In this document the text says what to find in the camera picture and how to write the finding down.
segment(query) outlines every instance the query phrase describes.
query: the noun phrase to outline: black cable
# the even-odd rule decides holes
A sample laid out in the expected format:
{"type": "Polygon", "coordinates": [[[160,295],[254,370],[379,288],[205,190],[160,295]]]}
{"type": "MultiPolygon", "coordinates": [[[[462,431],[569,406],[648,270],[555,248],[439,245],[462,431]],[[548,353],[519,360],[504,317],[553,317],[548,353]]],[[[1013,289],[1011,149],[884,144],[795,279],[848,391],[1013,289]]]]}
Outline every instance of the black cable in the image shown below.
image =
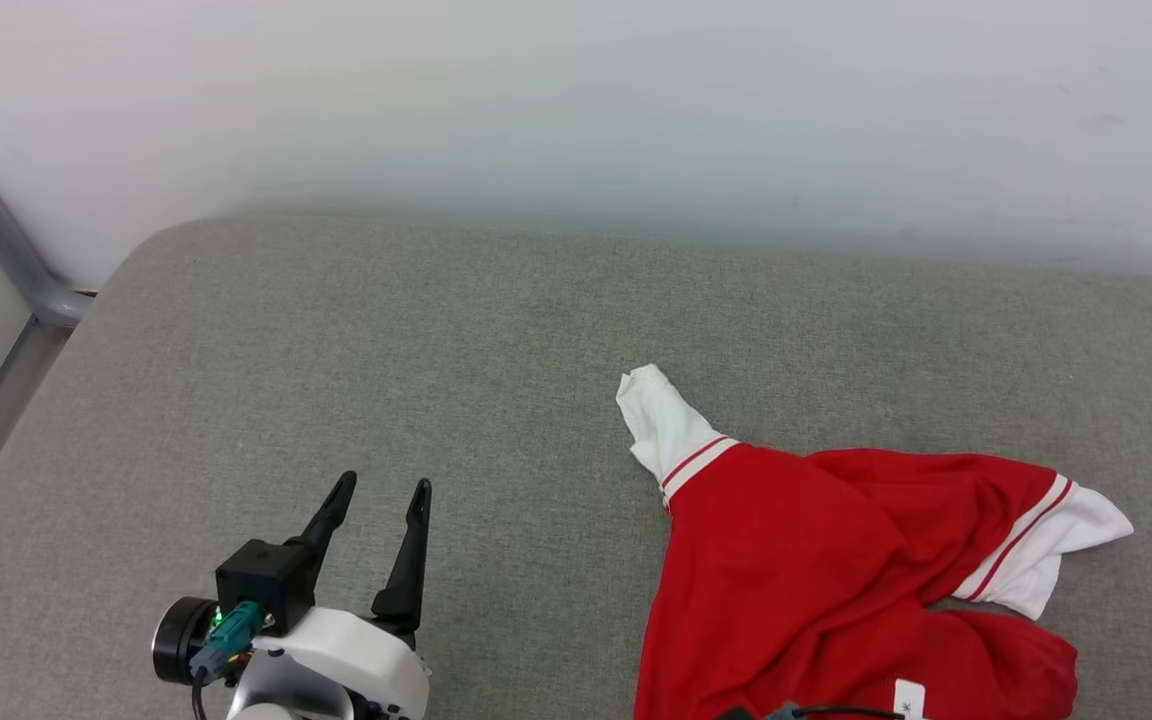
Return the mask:
{"type": "Polygon", "coordinates": [[[814,707],[799,707],[797,710],[791,710],[790,715],[835,715],[844,714],[844,712],[850,715],[887,717],[888,720],[905,720],[905,717],[901,715],[900,712],[887,712],[886,710],[873,710],[871,707],[852,707],[850,705],[818,705],[814,707]]]}
{"type": "Polygon", "coordinates": [[[207,672],[199,668],[194,675],[194,720],[207,720],[207,711],[202,707],[202,681],[207,676],[207,672]]]}

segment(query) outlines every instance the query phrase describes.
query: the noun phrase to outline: gray metal bar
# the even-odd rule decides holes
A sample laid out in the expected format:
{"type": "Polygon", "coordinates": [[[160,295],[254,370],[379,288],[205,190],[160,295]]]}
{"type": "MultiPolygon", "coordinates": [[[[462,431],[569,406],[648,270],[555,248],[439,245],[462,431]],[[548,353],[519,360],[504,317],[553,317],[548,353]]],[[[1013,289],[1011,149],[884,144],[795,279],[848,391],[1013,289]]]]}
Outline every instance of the gray metal bar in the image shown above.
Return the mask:
{"type": "Polygon", "coordinates": [[[0,265],[40,323],[71,328],[91,305],[91,297],[69,290],[51,275],[1,197],[0,265]]]}

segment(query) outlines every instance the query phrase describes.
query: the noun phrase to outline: gray fabric surface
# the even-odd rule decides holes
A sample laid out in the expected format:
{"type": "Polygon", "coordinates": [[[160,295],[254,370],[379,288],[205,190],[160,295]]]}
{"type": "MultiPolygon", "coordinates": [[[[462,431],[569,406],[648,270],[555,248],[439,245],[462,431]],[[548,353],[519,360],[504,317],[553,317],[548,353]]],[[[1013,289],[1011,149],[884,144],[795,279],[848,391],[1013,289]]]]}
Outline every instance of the gray fabric surface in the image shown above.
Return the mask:
{"type": "Polygon", "coordinates": [[[1076,717],[1152,717],[1152,279],[323,218],[160,234],[74,333],[0,458],[0,717],[188,717],[161,612],[346,469],[343,609],[434,480],[432,717],[627,717],[668,520],[613,395],[649,361],[750,442],[1105,493],[1137,535],[1068,558],[1041,623],[1082,653],[1076,717]]]}

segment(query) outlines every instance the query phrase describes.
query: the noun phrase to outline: white fabric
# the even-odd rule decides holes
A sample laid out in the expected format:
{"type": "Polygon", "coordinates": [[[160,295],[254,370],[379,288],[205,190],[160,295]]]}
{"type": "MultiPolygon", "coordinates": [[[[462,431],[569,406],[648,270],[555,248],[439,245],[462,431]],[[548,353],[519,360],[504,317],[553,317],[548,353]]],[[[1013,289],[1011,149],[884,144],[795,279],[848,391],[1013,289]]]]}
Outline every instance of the white fabric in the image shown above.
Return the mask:
{"type": "Polygon", "coordinates": [[[652,471],[667,505],[708,462],[738,445],[688,406],[654,364],[621,376],[616,404],[634,434],[630,452],[652,471]]]}
{"type": "Polygon", "coordinates": [[[1056,588],[1061,555],[1132,532],[1132,523],[1106,497],[1056,475],[1047,495],[1011,524],[1007,539],[958,585],[954,597],[998,602],[1037,620],[1056,588]]]}

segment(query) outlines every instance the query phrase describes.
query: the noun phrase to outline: camera lens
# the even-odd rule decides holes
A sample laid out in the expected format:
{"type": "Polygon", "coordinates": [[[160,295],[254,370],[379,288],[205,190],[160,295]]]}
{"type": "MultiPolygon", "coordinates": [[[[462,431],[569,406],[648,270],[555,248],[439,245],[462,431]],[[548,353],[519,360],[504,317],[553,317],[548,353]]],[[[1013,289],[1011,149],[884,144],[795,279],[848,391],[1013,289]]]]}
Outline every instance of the camera lens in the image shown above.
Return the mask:
{"type": "Polygon", "coordinates": [[[182,597],[162,614],[150,649],[154,653],[154,674],[160,680],[191,684],[189,659],[206,643],[219,605],[202,597],[182,597]]]}

